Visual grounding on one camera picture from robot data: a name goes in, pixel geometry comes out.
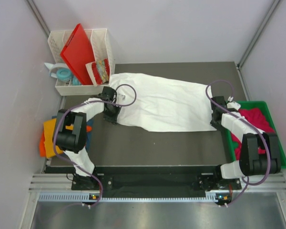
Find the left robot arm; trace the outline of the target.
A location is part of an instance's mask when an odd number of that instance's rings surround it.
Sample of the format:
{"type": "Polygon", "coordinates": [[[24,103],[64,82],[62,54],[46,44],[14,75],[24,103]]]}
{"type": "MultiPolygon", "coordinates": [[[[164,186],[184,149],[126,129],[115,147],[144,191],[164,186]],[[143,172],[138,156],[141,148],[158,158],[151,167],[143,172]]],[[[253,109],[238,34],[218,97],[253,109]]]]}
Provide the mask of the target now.
{"type": "Polygon", "coordinates": [[[75,168],[73,182],[87,189],[101,189],[100,180],[94,173],[95,165],[87,150],[87,122],[102,113],[104,120],[116,124],[121,107],[117,106],[117,91],[104,87],[96,97],[71,110],[61,109],[57,113],[53,144],[57,146],[75,168]]]}

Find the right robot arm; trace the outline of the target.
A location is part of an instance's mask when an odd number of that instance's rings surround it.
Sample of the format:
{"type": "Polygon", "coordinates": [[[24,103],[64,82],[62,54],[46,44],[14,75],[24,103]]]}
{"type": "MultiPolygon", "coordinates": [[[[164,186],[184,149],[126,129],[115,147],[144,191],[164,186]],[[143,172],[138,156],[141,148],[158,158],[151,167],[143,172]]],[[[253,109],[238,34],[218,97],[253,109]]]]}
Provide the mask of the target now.
{"type": "Polygon", "coordinates": [[[237,143],[232,149],[236,160],[217,166],[213,184],[223,189],[231,179],[279,173],[279,138],[261,109],[242,108],[234,101],[226,102],[223,96],[213,97],[210,102],[211,126],[228,130],[232,141],[237,143]]]}

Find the white t shirt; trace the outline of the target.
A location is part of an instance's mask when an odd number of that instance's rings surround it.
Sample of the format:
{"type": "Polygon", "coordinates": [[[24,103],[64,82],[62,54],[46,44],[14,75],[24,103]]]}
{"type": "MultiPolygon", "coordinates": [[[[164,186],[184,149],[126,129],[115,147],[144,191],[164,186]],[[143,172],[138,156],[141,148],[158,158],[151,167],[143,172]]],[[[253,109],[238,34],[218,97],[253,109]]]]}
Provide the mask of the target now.
{"type": "Polygon", "coordinates": [[[207,95],[211,89],[200,83],[166,79],[143,73],[111,75],[109,86],[125,100],[117,122],[150,132],[214,131],[207,95]]]}

